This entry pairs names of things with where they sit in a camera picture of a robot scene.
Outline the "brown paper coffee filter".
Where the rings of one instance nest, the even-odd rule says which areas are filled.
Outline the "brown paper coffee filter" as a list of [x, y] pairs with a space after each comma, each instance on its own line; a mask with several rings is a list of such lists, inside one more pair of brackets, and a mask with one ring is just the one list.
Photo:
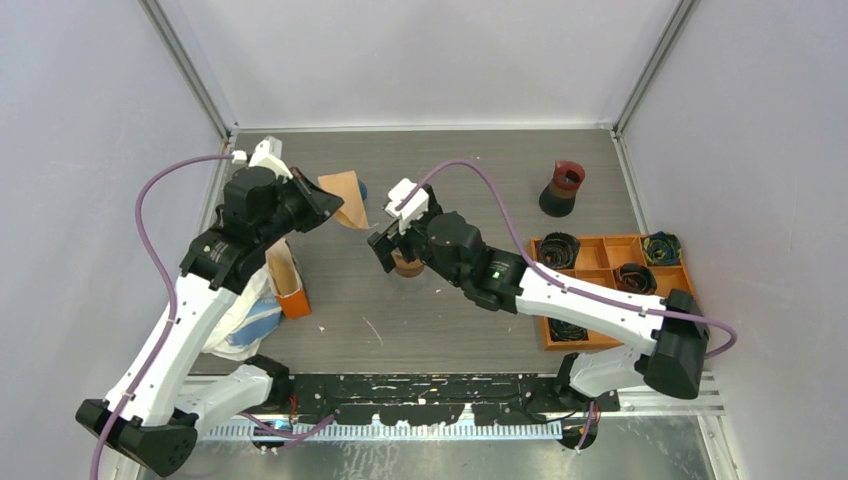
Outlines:
[[367, 218], [364, 201], [361, 199], [358, 176], [349, 170], [318, 177], [319, 186], [328, 193], [343, 200], [343, 205], [334, 214], [335, 220], [344, 227], [367, 230], [370, 223]]

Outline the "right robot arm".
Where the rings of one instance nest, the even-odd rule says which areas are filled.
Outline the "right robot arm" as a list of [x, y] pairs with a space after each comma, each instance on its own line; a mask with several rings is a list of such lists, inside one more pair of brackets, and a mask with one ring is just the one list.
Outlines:
[[428, 185], [403, 179], [384, 205], [392, 222], [368, 244], [390, 272], [395, 255], [420, 262], [476, 306], [546, 317], [595, 331], [617, 346], [568, 356], [555, 384], [558, 403], [577, 411], [602, 394], [647, 386], [666, 396], [698, 397], [709, 331], [692, 313], [694, 298], [672, 290], [639, 295], [560, 273], [519, 254], [487, 245], [457, 212], [444, 212]]

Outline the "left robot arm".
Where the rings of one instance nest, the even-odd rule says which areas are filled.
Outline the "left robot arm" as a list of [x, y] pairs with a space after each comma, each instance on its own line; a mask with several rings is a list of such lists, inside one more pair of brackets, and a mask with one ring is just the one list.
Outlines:
[[238, 171], [223, 189], [216, 221], [197, 236], [169, 280], [169, 301], [154, 331], [103, 399], [86, 399], [76, 420], [99, 446], [167, 477], [190, 457], [200, 435], [250, 408], [285, 409], [292, 397], [289, 370], [262, 355], [235, 372], [183, 395], [180, 390], [214, 327], [235, 305], [266, 252], [293, 231], [306, 233], [344, 204], [298, 169]]

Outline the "orange coffee filter box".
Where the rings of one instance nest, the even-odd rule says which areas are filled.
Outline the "orange coffee filter box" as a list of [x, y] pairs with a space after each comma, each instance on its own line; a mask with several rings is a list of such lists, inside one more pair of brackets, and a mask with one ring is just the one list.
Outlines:
[[287, 319], [312, 313], [298, 264], [288, 241], [283, 238], [266, 251], [271, 290]]

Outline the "white blue plastic bag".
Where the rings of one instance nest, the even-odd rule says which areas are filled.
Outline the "white blue plastic bag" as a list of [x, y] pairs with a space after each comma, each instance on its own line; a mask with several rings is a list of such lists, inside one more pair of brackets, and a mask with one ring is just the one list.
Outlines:
[[278, 327], [281, 318], [268, 269], [262, 267], [212, 329], [201, 352], [231, 361], [247, 360], [258, 353], [260, 343]]

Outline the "dark rolled coil back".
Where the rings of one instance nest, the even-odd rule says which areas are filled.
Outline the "dark rolled coil back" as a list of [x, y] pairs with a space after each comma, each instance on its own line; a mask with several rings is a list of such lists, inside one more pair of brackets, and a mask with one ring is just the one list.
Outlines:
[[537, 258], [553, 270], [570, 270], [576, 266], [581, 243], [577, 237], [564, 232], [552, 232], [539, 241]]

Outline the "dark rolled coil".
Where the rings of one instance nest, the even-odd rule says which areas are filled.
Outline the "dark rolled coil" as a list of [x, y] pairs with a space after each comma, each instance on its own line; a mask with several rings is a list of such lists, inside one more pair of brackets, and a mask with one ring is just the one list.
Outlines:
[[654, 274], [646, 267], [636, 263], [624, 263], [613, 271], [613, 277], [618, 290], [653, 295], [657, 289]]
[[549, 337], [553, 342], [582, 342], [588, 340], [588, 331], [585, 328], [553, 318], [549, 318], [547, 322]]
[[564, 232], [552, 232], [539, 241], [537, 258], [553, 270], [570, 270], [576, 266], [581, 243], [577, 237]]

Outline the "red black carafe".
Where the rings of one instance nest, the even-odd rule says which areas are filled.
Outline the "red black carafe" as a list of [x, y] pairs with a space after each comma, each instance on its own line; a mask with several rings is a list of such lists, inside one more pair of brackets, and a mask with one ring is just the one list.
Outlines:
[[557, 161], [551, 180], [539, 195], [540, 209], [546, 215], [555, 218], [570, 215], [585, 176], [585, 169], [579, 163], [567, 160]]

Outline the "dark rolled coil front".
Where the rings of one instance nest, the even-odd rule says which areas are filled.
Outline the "dark rolled coil front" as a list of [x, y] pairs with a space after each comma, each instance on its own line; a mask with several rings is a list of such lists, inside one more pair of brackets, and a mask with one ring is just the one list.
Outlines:
[[549, 337], [553, 342], [582, 342], [588, 340], [588, 331], [585, 328], [553, 318], [549, 318], [547, 322]]

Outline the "dark rolled coil middle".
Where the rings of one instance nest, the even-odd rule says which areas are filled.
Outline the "dark rolled coil middle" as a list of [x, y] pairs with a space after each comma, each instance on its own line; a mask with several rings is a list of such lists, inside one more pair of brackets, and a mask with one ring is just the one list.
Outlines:
[[613, 271], [613, 277], [618, 290], [653, 295], [657, 289], [654, 274], [646, 267], [636, 263], [624, 263]]

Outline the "blue yellow rolled coil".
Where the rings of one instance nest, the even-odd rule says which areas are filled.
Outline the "blue yellow rolled coil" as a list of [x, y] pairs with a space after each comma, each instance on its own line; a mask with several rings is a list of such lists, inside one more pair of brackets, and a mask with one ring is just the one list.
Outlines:
[[641, 240], [643, 257], [648, 266], [677, 266], [682, 260], [682, 244], [672, 233], [658, 231]]

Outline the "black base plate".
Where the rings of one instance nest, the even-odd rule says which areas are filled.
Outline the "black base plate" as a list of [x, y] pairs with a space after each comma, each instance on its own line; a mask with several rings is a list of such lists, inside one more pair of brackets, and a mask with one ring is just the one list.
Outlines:
[[314, 424], [333, 415], [339, 425], [454, 425], [464, 413], [475, 426], [543, 424], [549, 418], [581, 420], [589, 402], [566, 391], [555, 375], [507, 374], [297, 374], [289, 397], [248, 410]]

